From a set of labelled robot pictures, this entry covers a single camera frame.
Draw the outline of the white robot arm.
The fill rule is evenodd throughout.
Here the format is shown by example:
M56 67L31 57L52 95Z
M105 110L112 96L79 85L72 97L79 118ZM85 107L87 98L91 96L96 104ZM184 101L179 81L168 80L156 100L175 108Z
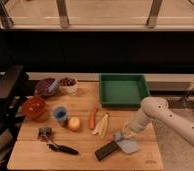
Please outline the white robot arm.
M194 122L172 112L167 100L159 97L146 97L141 101L140 108L126 120L123 134L133 137L144 131L151 119L163 122L194 147Z

